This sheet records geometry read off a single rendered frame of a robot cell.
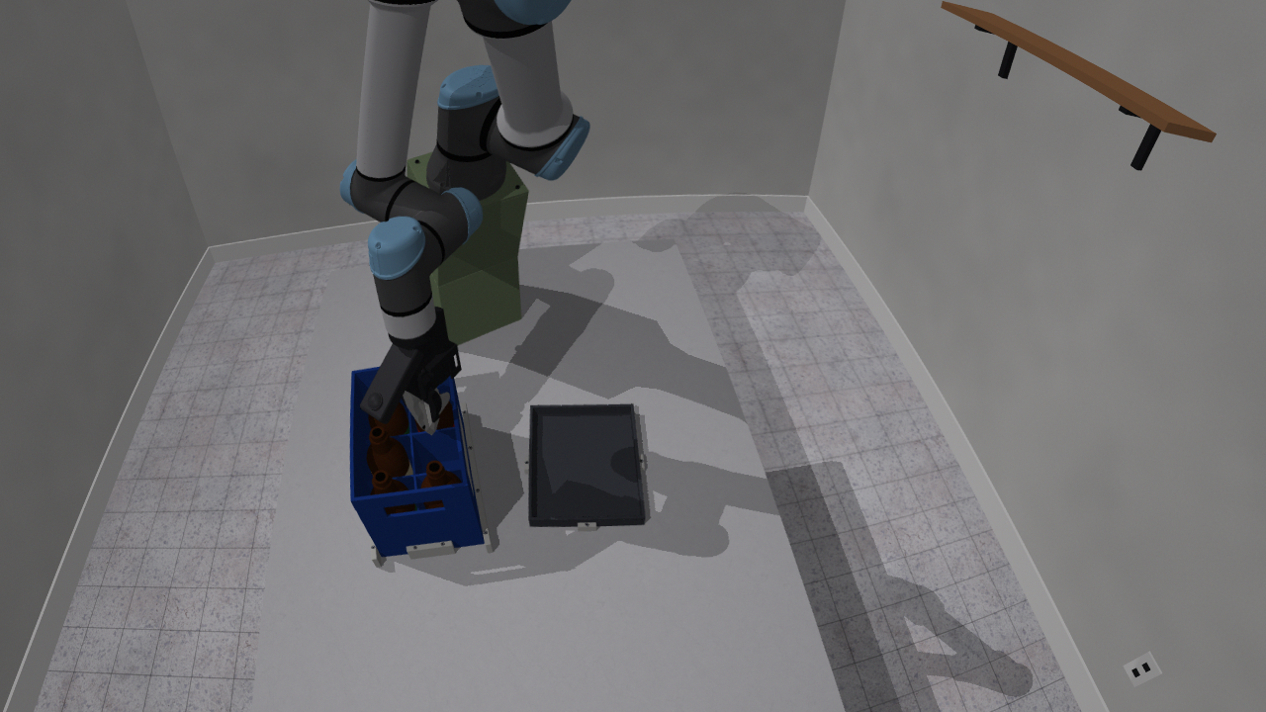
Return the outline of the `brown bottle with blue label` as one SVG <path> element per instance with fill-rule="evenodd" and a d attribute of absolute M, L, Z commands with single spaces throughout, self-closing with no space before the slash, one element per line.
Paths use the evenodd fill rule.
<path fill-rule="evenodd" d="M 446 473 L 446 467 L 442 466 L 439 461 L 430 461 L 425 466 L 425 478 L 422 484 L 423 488 L 430 486 L 444 486 L 444 484 L 460 484 L 460 478 L 453 473 Z M 430 500 L 430 503 L 424 503 L 425 509 L 437 508 L 437 505 L 443 505 L 442 500 Z"/>

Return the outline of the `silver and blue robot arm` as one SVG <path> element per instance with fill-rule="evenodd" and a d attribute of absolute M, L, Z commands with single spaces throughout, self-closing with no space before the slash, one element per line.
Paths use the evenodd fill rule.
<path fill-rule="evenodd" d="M 492 66 L 456 68 L 444 79 L 425 168 L 430 189 L 406 179 L 417 75 L 437 1 L 368 0 L 357 160 L 341 182 L 342 199 L 379 222 L 368 234 L 368 264 L 385 328 L 399 340 L 434 324 L 430 272 L 479 231 L 480 200 L 503 186 L 506 162 L 553 181 L 573 165 L 589 132 L 558 84 L 552 20 L 571 0 L 457 0 Z M 423 356 L 392 345 L 360 408 L 389 423 Z"/>

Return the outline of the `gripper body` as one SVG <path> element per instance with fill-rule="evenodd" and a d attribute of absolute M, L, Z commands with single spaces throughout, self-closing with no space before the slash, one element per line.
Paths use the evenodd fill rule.
<path fill-rule="evenodd" d="M 398 347 L 403 348 L 415 347 L 424 353 L 422 362 L 417 365 L 414 378 L 411 378 L 410 383 L 406 385 L 406 391 L 414 394 L 417 399 L 422 402 L 428 398 L 425 385 L 430 386 L 436 391 L 437 386 L 446 383 L 447 378 L 453 379 L 461 371 L 458 346 L 448 340 L 444 310 L 436 307 L 436 323 L 430 326 L 430 329 L 425 329 L 423 336 L 417 337 L 415 340 L 399 340 L 387 333 L 392 345 L 398 345 Z M 458 364 L 457 367 L 454 365 L 454 353 Z"/>

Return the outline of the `blue crate with dividers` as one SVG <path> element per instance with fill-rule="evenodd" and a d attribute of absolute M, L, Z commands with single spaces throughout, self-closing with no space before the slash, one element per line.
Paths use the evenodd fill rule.
<path fill-rule="evenodd" d="M 441 394 L 449 393 L 454 427 L 437 429 L 433 435 L 428 435 L 425 431 L 417 432 L 414 416 L 408 410 L 406 403 L 400 400 L 406 409 L 408 435 L 390 437 L 406 447 L 408 462 L 411 464 L 414 475 L 392 478 L 394 481 L 406 484 L 408 490 L 381 492 L 381 494 L 370 495 L 370 492 L 373 490 L 373 475 L 370 473 L 366 457 L 371 443 L 368 440 L 371 427 L 368 413 L 360 408 L 360 402 L 363 400 L 373 378 L 368 378 L 365 383 L 351 389 L 351 503 L 380 555 L 406 555 L 406 546 L 446 541 L 452 541 L 454 547 L 485 544 L 484 531 L 480 531 L 479 509 L 476 509 L 479 500 L 470 479 L 472 473 L 465 451 L 467 441 L 454 378 L 447 378 L 446 383 L 437 386 Z M 460 438 L 460 428 L 463 435 L 462 440 Z M 462 483 L 420 489 L 425 478 L 425 466 L 430 461 L 442 462 L 447 473 L 458 475 Z M 429 500 L 442 500 L 444 505 L 425 509 L 424 503 Z M 406 504 L 415 504 L 417 512 L 386 514 L 384 508 L 384 505 Z"/>

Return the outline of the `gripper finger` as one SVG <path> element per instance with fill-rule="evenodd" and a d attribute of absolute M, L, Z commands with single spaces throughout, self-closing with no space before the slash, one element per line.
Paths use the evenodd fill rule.
<path fill-rule="evenodd" d="M 405 391 L 403 395 L 403 402 L 406 403 L 406 408 L 408 410 L 410 410 L 411 416 L 414 416 L 417 424 L 420 424 L 420 427 L 424 431 L 425 424 L 423 422 L 423 410 L 419 408 L 419 405 L 417 405 L 417 403 L 422 400 L 418 400 L 414 394 Z"/>
<path fill-rule="evenodd" d="M 428 391 L 428 398 L 418 402 L 417 404 L 419 404 L 419 408 L 423 410 L 423 422 L 425 424 L 424 431 L 433 435 L 437 431 L 441 410 L 443 410 L 449 402 L 449 393 L 446 391 L 444 394 L 441 394 L 438 389 L 434 391 L 428 385 L 425 385 L 425 390 Z"/>

